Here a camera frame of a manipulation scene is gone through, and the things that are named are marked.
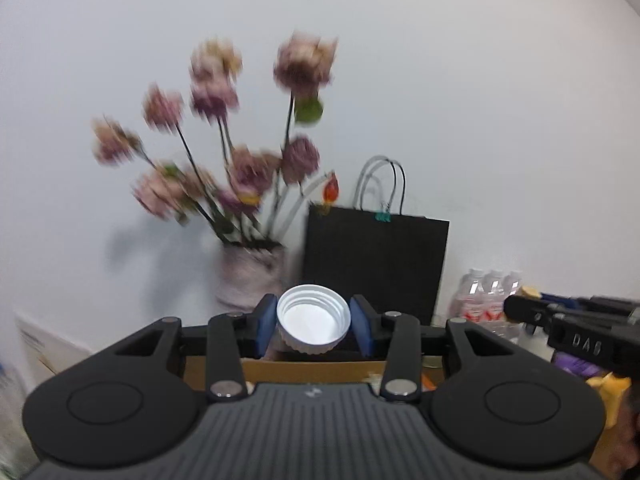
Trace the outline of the white wall panel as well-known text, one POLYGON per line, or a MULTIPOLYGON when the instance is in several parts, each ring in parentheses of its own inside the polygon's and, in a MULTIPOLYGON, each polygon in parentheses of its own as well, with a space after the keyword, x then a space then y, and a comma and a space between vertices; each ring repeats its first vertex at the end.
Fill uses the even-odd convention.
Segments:
POLYGON ((15 323, 29 373, 37 385, 91 356, 91 350, 82 344, 45 330, 24 316, 17 315, 15 323))

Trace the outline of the red orange cardboard box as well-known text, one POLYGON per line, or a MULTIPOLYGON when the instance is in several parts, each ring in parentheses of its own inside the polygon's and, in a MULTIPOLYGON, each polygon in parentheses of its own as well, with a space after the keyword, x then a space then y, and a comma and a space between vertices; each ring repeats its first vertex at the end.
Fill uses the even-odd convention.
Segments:
MULTIPOLYGON (((242 359, 245 382, 250 392, 260 382, 274 384, 366 384, 380 393, 384 362, 285 362, 242 359)), ((445 380, 441 367, 422 367, 421 388, 433 391, 445 380)), ((204 390, 205 358, 188 356, 183 381, 194 390, 204 390)))

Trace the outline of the purple ceramic vase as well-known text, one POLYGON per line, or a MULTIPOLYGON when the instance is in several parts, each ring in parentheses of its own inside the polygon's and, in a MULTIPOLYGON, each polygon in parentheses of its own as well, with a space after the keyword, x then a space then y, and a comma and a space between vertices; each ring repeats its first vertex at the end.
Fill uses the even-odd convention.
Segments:
POLYGON ((224 245, 216 267, 215 296, 226 306, 253 309, 267 294, 283 292, 286 249, 224 245))

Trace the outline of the yellow mug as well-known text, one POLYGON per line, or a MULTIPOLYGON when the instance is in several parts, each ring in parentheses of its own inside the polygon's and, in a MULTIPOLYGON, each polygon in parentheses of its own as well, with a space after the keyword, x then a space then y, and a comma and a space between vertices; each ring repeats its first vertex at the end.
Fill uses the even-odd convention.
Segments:
POLYGON ((631 386, 628 377, 608 373, 604 376, 593 376, 587 379, 587 384, 599 393, 605 408, 605 428, 611 429, 616 425, 618 412, 623 397, 631 386))

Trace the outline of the purple cloth item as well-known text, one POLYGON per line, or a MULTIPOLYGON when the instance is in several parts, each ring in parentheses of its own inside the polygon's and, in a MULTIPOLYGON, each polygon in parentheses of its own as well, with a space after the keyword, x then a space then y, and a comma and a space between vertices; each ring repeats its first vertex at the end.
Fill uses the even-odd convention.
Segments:
POLYGON ((561 370, 565 370, 567 373, 582 379, 603 377, 606 374, 606 371, 603 368, 590 362, 575 358, 574 356, 570 356, 564 352, 555 351, 552 363, 561 370))

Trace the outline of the dried pink flowers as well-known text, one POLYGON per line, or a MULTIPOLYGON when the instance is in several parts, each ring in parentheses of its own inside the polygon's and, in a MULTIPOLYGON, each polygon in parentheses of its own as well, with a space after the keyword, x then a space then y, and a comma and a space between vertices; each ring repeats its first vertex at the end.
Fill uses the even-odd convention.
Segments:
POLYGON ((314 191, 321 193, 322 211, 329 211, 340 196, 337 175, 320 171, 314 142, 293 131, 320 122, 320 92, 332 80, 337 46, 335 39, 301 32, 280 45, 273 80, 288 96, 288 110, 283 140, 274 151, 252 150, 233 140, 229 116, 240 108, 236 83, 243 60, 231 41, 215 38, 192 52, 188 96, 152 84, 142 99, 145 125, 180 141, 184 165, 153 158, 137 133, 109 117, 96 118, 91 125, 93 157, 107 167, 145 162, 149 169, 132 187, 132 195, 153 217, 182 226, 200 217, 226 246, 271 250, 286 231, 276 222, 289 192, 297 191, 298 197, 285 224, 293 222, 314 191), (213 129, 221 154, 220 178, 196 162, 183 132, 186 112, 213 129))

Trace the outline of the teal binder clip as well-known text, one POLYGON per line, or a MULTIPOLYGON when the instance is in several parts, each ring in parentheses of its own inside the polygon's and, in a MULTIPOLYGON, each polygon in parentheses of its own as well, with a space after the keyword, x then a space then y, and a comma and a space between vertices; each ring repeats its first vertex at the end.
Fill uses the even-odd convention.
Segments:
POLYGON ((375 220, 378 222, 390 223, 392 221, 392 215, 387 211, 379 211, 375 214, 375 220))

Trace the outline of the water bottle pack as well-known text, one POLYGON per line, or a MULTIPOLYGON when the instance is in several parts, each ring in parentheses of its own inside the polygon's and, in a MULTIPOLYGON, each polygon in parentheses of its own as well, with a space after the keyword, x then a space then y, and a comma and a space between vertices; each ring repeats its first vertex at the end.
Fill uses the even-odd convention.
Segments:
POLYGON ((461 279, 451 299, 447 316, 465 318, 480 324, 491 333, 514 339, 520 332, 520 326, 506 319, 503 303, 518 291, 521 284, 520 271, 504 273, 499 270, 484 272, 471 269, 461 279))

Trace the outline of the black paper bag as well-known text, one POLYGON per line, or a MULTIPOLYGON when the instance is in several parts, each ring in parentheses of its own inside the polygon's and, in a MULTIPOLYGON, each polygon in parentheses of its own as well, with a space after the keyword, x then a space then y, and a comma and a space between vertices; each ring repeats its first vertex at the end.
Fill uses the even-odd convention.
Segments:
POLYGON ((378 313, 396 310, 432 322, 446 256, 450 222, 404 213, 407 176, 403 166, 383 155, 364 163, 349 207, 311 203, 306 219, 300 278, 329 287, 344 299, 365 296, 378 313), (396 214, 390 205, 363 208, 363 194, 374 174, 389 166, 396 214), (375 214, 387 211, 390 223, 375 214))

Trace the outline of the white ribbed bottle cap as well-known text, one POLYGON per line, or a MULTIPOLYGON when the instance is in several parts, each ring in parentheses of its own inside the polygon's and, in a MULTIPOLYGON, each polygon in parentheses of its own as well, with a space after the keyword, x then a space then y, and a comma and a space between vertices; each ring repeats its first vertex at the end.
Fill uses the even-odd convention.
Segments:
POLYGON ((288 348, 311 356, 333 350, 352 325, 345 299, 320 285, 288 289, 278 299, 276 313, 283 342, 288 348))

